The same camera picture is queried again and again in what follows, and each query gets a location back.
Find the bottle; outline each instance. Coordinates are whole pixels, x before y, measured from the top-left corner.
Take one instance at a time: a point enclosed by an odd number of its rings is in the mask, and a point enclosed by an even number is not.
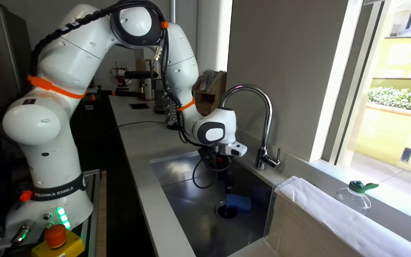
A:
[[[360,180],[354,180],[347,187],[337,190],[336,197],[339,202],[366,216],[367,210],[371,209],[371,200],[366,192],[376,187],[378,187],[376,183],[363,185]]]

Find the white cloth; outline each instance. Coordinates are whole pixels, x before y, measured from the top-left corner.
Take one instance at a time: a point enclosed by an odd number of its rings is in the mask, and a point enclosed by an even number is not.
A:
[[[411,257],[411,243],[344,206],[304,179],[290,177],[276,193],[284,195],[311,217],[366,257]]]

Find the wall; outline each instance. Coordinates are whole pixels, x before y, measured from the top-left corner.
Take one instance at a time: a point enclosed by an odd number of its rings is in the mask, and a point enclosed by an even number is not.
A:
[[[411,90],[411,79],[373,79],[373,83],[370,88],[394,88],[394,89],[410,89]]]
[[[310,159],[326,86],[347,2],[236,2],[233,9],[229,88],[256,85],[271,96],[271,142]],[[261,137],[263,102],[237,96],[240,128]]]

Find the orange ring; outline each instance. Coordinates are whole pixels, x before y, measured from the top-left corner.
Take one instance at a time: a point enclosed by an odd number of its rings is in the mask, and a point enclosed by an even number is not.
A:
[[[183,108],[179,108],[177,112],[184,112],[184,110],[190,109],[194,105],[196,105],[196,100],[193,99],[190,103],[184,105]]]
[[[167,30],[169,29],[169,22],[162,22],[162,29]]]
[[[63,95],[63,96],[67,96],[67,98],[72,98],[72,99],[83,99],[86,95],[76,95],[76,93],[72,93],[72,92],[67,92],[42,78],[33,78],[33,76],[29,76],[29,80],[30,83],[35,86],[35,88],[40,88],[40,89],[45,89],[45,90],[52,90],[52,92],[56,92],[59,95]]]

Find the sink basin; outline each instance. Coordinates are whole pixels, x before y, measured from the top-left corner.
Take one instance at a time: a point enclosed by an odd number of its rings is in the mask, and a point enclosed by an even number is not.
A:
[[[197,152],[150,166],[196,256],[230,256],[266,236],[273,189],[244,166],[212,170]]]

